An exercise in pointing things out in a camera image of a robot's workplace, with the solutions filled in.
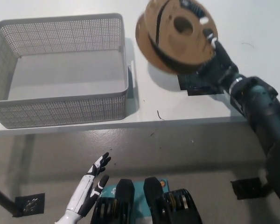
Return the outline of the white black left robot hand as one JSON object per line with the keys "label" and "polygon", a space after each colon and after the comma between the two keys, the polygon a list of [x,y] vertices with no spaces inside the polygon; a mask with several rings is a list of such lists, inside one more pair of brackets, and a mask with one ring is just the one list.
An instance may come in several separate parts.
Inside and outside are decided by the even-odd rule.
{"label": "white black left robot hand", "polygon": [[93,185],[94,180],[105,171],[105,167],[110,160],[109,153],[105,153],[93,163],[76,187],[66,210],[72,211],[80,217],[85,217],[89,213],[107,184],[109,176],[102,176],[95,186]]}

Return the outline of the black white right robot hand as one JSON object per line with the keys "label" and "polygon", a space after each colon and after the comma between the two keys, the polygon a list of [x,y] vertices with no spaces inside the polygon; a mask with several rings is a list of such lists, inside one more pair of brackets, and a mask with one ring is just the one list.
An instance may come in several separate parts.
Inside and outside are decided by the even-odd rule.
{"label": "black white right robot hand", "polygon": [[205,28],[203,34],[214,49],[214,56],[200,67],[197,74],[211,86],[230,93],[232,86],[244,76],[239,73],[238,67],[231,60],[213,30]]}

